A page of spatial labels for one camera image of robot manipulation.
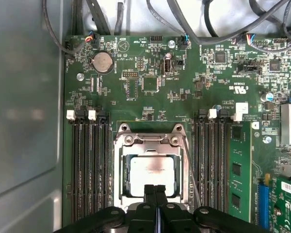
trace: motherboard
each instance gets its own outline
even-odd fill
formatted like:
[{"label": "motherboard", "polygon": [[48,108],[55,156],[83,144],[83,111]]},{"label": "motherboard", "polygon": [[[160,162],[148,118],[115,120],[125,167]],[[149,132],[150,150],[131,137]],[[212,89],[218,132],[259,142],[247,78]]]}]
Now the motherboard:
[{"label": "motherboard", "polygon": [[210,206],[291,232],[291,50],[96,35],[66,57],[64,104],[64,226],[127,210],[145,184],[163,184],[188,211]]}]

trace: cable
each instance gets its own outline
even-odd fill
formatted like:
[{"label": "cable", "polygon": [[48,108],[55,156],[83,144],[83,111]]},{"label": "cable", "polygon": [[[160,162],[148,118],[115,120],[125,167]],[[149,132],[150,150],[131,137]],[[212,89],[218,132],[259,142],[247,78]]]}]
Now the cable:
[{"label": "cable", "polygon": [[64,46],[62,46],[61,43],[56,38],[56,35],[55,35],[55,33],[52,29],[52,26],[50,24],[50,21],[49,21],[49,15],[48,15],[48,9],[47,9],[47,0],[42,0],[42,11],[43,11],[43,16],[44,16],[44,20],[45,20],[45,24],[47,26],[48,32],[49,32],[50,36],[52,37],[54,43],[62,51],[64,51],[65,53],[73,55],[73,54],[77,53],[78,51],[80,51],[85,46],[85,44],[86,44],[85,40],[82,41],[74,50],[68,50]]},{"label": "cable", "polygon": [[123,19],[124,19],[124,3],[118,2],[117,3],[117,21],[115,24],[114,35],[122,34]]},{"label": "cable", "polygon": [[181,30],[179,30],[178,28],[176,28],[175,26],[173,26],[172,24],[170,24],[169,22],[167,22],[162,16],[160,16],[159,13],[157,13],[153,6],[151,5],[150,0],[146,0],[146,5],[147,8],[149,9],[150,13],[154,16],[154,18],[156,20],[158,20],[160,23],[164,24],[165,26],[169,27],[171,30],[175,31],[176,33],[180,34],[180,35],[184,35],[185,33],[182,32]]},{"label": "cable", "polygon": [[[261,17],[266,12],[263,8],[260,7],[260,5],[257,3],[257,0],[249,0],[249,5],[252,11],[259,17]],[[282,22],[277,17],[271,15],[266,20],[276,25],[277,28],[282,31]]]},{"label": "cable", "polygon": [[258,47],[258,46],[256,46],[255,44],[253,44],[253,41],[254,41],[254,37],[255,37],[255,36],[256,36],[255,34],[253,34],[253,35],[251,35],[251,34],[246,34],[246,38],[247,38],[247,43],[248,43],[248,45],[249,45],[250,47],[252,47],[252,48],[258,50],[258,51],[266,52],[266,53],[280,53],[280,52],[286,52],[286,51],[288,51],[288,50],[291,49],[291,45],[289,45],[289,46],[287,46],[287,47],[285,47],[285,48],[283,48],[283,49],[278,49],[278,50],[267,50],[267,49],[264,49],[264,48]]},{"label": "cable", "polygon": [[291,39],[291,34],[290,34],[290,32],[288,32],[288,29],[287,29],[287,20],[288,20],[288,15],[289,15],[290,9],[291,9],[291,0],[289,1],[289,3],[286,6],[285,13],[283,15],[283,22],[282,22],[282,27],[283,27],[283,30],[285,32],[285,35],[289,39]]},{"label": "cable", "polygon": [[86,0],[86,2],[97,26],[98,33],[100,35],[111,35],[107,21],[97,0]]},{"label": "cable", "polygon": [[189,35],[189,37],[196,42],[197,44],[200,45],[213,45],[213,44],[219,44],[224,41],[233,39],[237,37],[238,35],[242,34],[243,32],[250,31],[254,29],[256,26],[260,25],[263,21],[267,19],[270,15],[272,15],[274,12],[276,12],[280,7],[282,7],[285,3],[287,3],[289,0],[280,0],[277,4],[275,4],[269,11],[267,11],[265,14],[263,14],[260,18],[255,20],[254,22],[250,23],[246,27],[237,30],[236,32],[233,32],[231,34],[225,35],[225,36],[220,36],[217,38],[202,38],[202,37],[197,37],[190,27],[189,23],[185,19],[183,12],[181,11],[177,0],[167,0],[168,5],[175,16],[176,20],[178,23],[181,25],[181,27],[184,29],[184,31]]},{"label": "cable", "polygon": [[210,8],[210,3],[213,0],[203,0],[203,4],[204,4],[204,21],[206,24],[206,28],[208,30],[208,32],[210,33],[210,35],[212,37],[218,37],[218,34],[214,31],[212,24],[210,22],[210,17],[209,17],[209,8]]}]

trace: blue wire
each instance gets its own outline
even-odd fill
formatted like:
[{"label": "blue wire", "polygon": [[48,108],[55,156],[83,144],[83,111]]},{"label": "blue wire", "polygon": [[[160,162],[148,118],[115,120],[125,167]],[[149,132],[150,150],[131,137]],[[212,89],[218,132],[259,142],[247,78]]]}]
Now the blue wire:
[{"label": "blue wire", "polygon": [[253,44],[253,39],[254,39],[255,36],[256,36],[256,34],[252,35],[251,40],[250,40],[250,44]]}]

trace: screw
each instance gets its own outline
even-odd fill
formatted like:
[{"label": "screw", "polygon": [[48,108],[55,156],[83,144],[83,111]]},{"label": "screw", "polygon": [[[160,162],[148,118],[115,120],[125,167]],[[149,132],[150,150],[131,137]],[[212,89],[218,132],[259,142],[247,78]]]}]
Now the screw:
[{"label": "screw", "polygon": [[128,144],[132,143],[132,136],[126,136],[125,143],[128,143]]},{"label": "screw", "polygon": [[168,47],[174,49],[176,47],[176,43],[174,40],[168,41]]},{"label": "screw", "polygon": [[83,81],[83,80],[84,80],[84,74],[82,74],[82,73],[78,73],[78,74],[77,74],[77,80],[79,80],[79,81]]},{"label": "screw", "polygon": [[263,142],[264,142],[265,144],[270,144],[270,143],[272,142],[272,138],[271,138],[270,136],[265,136],[265,137],[263,138]]},{"label": "screw", "polygon": [[200,209],[199,210],[202,214],[208,214],[209,213],[209,211],[208,210],[206,210],[206,209]]},{"label": "screw", "polygon": [[171,59],[171,57],[172,57],[172,55],[169,52],[165,55],[165,59]]},{"label": "screw", "polygon": [[178,142],[179,142],[178,137],[175,136],[175,137],[171,138],[171,144],[176,145],[176,144],[178,144]]},{"label": "screw", "polygon": [[276,216],[281,216],[281,211],[278,209],[278,208],[274,208],[274,214],[276,215]]},{"label": "screw", "polygon": [[167,208],[169,208],[169,209],[173,209],[173,208],[175,207],[173,204],[167,204],[166,206],[167,206]]}]

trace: white connector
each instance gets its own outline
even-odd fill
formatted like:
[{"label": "white connector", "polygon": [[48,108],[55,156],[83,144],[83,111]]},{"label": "white connector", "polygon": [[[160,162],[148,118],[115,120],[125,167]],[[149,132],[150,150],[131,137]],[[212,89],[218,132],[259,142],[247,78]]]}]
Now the white connector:
[{"label": "white connector", "polygon": [[76,114],[75,114],[74,110],[67,110],[66,118],[68,120],[76,120]]},{"label": "white connector", "polygon": [[242,113],[235,113],[233,116],[231,116],[231,119],[233,121],[243,121],[243,114]]},{"label": "white connector", "polygon": [[217,110],[210,108],[207,117],[208,117],[208,119],[216,119],[217,118]]},{"label": "white connector", "polygon": [[96,110],[88,110],[88,119],[92,121],[96,121],[97,119]]}]

